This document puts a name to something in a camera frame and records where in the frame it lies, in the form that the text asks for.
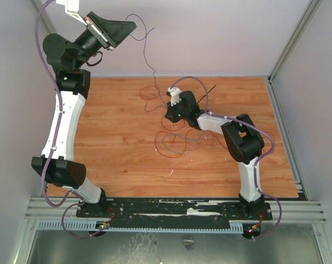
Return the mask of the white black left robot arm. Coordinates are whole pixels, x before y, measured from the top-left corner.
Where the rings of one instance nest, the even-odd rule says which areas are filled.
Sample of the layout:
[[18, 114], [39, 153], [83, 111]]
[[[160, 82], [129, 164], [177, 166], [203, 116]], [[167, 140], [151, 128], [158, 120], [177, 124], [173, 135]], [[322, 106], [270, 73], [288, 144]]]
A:
[[44, 38], [42, 47], [46, 62], [54, 74], [56, 106], [49, 137], [39, 157], [33, 157], [32, 168], [49, 183], [76, 194], [89, 203], [96, 217], [108, 211], [104, 191], [94, 185], [86, 175], [86, 167], [74, 162], [74, 140], [82, 109], [90, 89], [91, 73], [82, 69], [102, 48], [113, 50], [136, 28], [133, 21], [106, 20], [89, 12], [83, 19], [86, 30], [71, 42], [58, 34]]

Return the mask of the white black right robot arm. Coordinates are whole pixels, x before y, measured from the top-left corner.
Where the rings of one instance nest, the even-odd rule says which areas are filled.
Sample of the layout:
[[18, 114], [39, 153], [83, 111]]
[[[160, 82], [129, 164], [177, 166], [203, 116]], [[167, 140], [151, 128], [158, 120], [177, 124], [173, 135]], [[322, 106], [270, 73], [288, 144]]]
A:
[[246, 219], [257, 215], [264, 204], [260, 192], [259, 157], [262, 155], [264, 140], [247, 114], [237, 117], [222, 117], [201, 110], [191, 91], [169, 88], [165, 117], [172, 123], [184, 120], [197, 130], [211, 131], [224, 136], [231, 157], [238, 163], [241, 189], [239, 211]]

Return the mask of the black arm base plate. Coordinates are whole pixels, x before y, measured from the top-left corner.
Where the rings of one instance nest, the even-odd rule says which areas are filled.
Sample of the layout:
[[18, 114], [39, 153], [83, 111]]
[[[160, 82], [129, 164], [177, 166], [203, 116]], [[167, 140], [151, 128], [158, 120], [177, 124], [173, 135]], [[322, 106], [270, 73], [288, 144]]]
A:
[[273, 219], [269, 203], [247, 218], [238, 200], [107, 198], [97, 204], [86, 203], [76, 211], [79, 218], [112, 218], [118, 227], [220, 227], [231, 221], [258, 223]]

